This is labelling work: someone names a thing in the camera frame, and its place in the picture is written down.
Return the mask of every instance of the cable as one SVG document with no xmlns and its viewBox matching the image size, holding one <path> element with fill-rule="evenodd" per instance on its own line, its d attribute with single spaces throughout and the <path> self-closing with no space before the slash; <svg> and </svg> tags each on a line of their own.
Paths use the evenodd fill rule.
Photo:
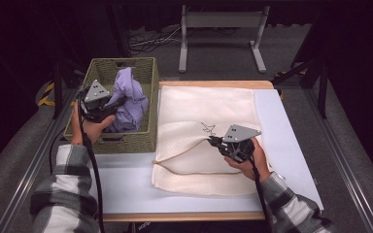
<svg viewBox="0 0 373 233">
<path fill-rule="evenodd" d="M 270 221 L 268 219 L 269 217 L 268 217 L 268 213 L 267 213 L 267 210 L 266 210 L 265 199 L 263 197 L 263 191 L 262 191 L 262 188 L 261 188 L 261 183 L 259 182 L 259 172 L 256 169 L 255 161 L 254 161 L 252 156 L 249 158 L 249 160 L 251 161 L 251 164 L 253 164 L 253 171 L 254 171 L 254 175 L 255 175 L 255 186 L 256 186 L 256 190 L 258 192 L 259 201 L 261 202 L 262 210 L 263 210 L 264 215 L 265 215 L 266 231 L 271 232 L 270 225 L 269 225 Z"/>
<path fill-rule="evenodd" d="M 59 137 L 59 135 L 65 130 L 66 126 L 63 127 L 63 129 L 60 130 L 59 133 L 56 134 L 56 136 L 53 138 L 53 141 L 51 143 L 51 147 L 50 147 L 50 156 L 49 156 L 49 159 L 50 159 L 50 171 L 51 171 L 51 175 L 52 175 L 52 148 L 53 148 L 53 144 L 55 144 L 55 140 L 57 139 L 57 137 Z"/>
<path fill-rule="evenodd" d="M 79 106 L 82 104 L 82 93 L 78 94 L 78 103 Z M 102 200 L 102 187 L 101 187 L 101 179 L 99 178 L 99 171 L 98 171 L 98 164 L 96 163 L 95 154 L 92 149 L 92 142 L 87 137 L 86 133 L 84 132 L 84 121 L 82 120 L 82 110 L 81 107 L 78 107 L 78 119 L 80 123 L 81 134 L 83 136 L 83 144 L 87 149 L 87 153 L 89 154 L 90 161 L 92 162 L 93 173 L 95 174 L 95 181 L 96 181 L 96 189 L 98 193 L 98 221 L 99 221 L 99 229 L 101 233 L 105 233 L 104 229 L 104 212 L 103 212 L 103 200 Z"/>
<path fill-rule="evenodd" d="M 176 30 L 172 32 L 166 33 L 159 33 L 159 34 L 152 34 L 149 39 L 146 39 L 144 34 L 146 33 L 140 33 L 133 35 L 129 38 L 130 45 L 128 46 L 128 49 L 131 51 L 135 51 L 135 53 L 131 53 L 131 55 L 137 55 L 141 52 L 152 52 L 156 50 L 158 47 L 169 44 L 173 41 L 181 42 L 180 40 L 173 39 L 172 37 L 177 37 L 179 34 L 181 27 L 177 28 Z"/>
</svg>

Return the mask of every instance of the gray carpet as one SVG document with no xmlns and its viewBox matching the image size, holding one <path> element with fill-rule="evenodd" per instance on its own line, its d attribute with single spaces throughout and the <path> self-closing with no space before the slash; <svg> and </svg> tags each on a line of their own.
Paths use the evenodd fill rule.
<svg viewBox="0 0 373 233">
<path fill-rule="evenodd" d="M 178 42 L 137 56 L 156 57 L 159 74 L 163 79 L 272 80 L 275 73 L 289 68 L 308 29 L 308 26 L 265 29 L 260 51 L 267 68 L 266 74 L 259 74 L 256 70 L 248 45 L 253 33 L 248 29 L 239 29 L 229 36 L 213 31 L 194 32 L 188 40 L 187 71 L 184 74 L 178 73 Z M 314 114 L 315 107 L 310 106 L 305 90 L 297 85 L 297 81 L 297 78 L 288 80 L 280 84 L 279 88 L 284 92 L 283 104 L 307 164 L 313 177 L 320 182 L 317 188 L 325 208 L 323 215 L 335 222 L 339 232 L 368 232 L 334 160 L 333 150 L 322 131 L 320 119 Z M 328 90 L 326 107 L 327 122 L 373 211 L 373 166 L 332 88 Z M 0 218 L 47 132 L 52 113 L 53 107 L 40 107 L 40 111 L 19 130 L 0 155 Z M 63 143 L 55 143 L 53 154 L 56 147 Z M 46 160 L 31 188 L 49 173 Z M 31 232 L 28 207 L 29 195 L 16 214 L 10 232 Z M 106 223 L 107 232 L 122 232 L 125 227 L 125 224 Z"/>
</svg>

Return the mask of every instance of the hand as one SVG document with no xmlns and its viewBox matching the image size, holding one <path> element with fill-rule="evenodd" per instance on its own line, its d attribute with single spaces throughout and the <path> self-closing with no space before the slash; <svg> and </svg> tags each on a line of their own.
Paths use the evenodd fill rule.
<svg viewBox="0 0 373 233">
<path fill-rule="evenodd" d="M 259 181 L 261 183 L 265 182 L 268 180 L 269 176 L 271 173 L 268 170 L 267 162 L 266 162 L 266 157 L 265 157 L 265 152 L 263 148 L 259 145 L 259 142 L 256 138 L 251 138 L 251 140 L 254 143 L 255 150 L 253 154 L 253 160 L 255 162 L 255 167 L 259 172 Z M 242 173 L 248 177 L 251 180 L 255 180 L 255 174 L 253 170 L 253 164 L 249 160 L 246 160 L 243 163 L 238 163 L 232 158 L 225 156 L 224 157 L 225 161 L 228 163 L 229 166 L 239 169 L 242 171 Z"/>
<path fill-rule="evenodd" d="M 94 144 L 101 136 L 102 130 L 110 126 L 115 120 L 114 115 L 107 116 L 102 122 L 94 123 L 88 120 L 84 120 L 84 132 L 86 133 L 89 140 Z M 82 145 L 83 137 L 80 128 L 80 122 L 78 117 L 78 103 L 75 102 L 74 112 L 71 119 L 72 124 L 72 140 L 71 144 Z"/>
</svg>

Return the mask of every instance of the crumpled cloth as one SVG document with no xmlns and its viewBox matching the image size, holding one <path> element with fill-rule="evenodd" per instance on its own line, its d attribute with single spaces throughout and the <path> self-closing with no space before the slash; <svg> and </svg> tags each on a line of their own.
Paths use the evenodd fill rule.
<svg viewBox="0 0 373 233">
<path fill-rule="evenodd" d="M 142 91 L 141 84 L 134 80 L 132 69 L 127 67 L 119 70 L 114 84 L 114 94 L 109 104 L 117 102 L 123 96 L 127 99 L 118 107 L 116 119 L 106 129 L 106 132 L 135 132 L 141 125 L 142 118 L 148 109 L 148 98 Z"/>
</svg>

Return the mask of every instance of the wicker basket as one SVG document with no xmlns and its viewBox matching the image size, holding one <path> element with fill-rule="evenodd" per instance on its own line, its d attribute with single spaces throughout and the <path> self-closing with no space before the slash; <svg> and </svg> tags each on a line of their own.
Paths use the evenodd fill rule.
<svg viewBox="0 0 373 233">
<path fill-rule="evenodd" d="M 149 109 L 137 132 L 103 133 L 93 145 L 95 153 L 151 152 L 156 148 L 157 96 L 159 74 L 153 57 L 142 58 L 96 58 L 92 59 L 86 72 L 85 84 L 98 80 L 113 92 L 115 78 L 120 69 L 131 67 L 134 79 L 138 81 L 149 100 Z M 72 139 L 71 118 L 64 132 L 68 142 Z"/>
</svg>

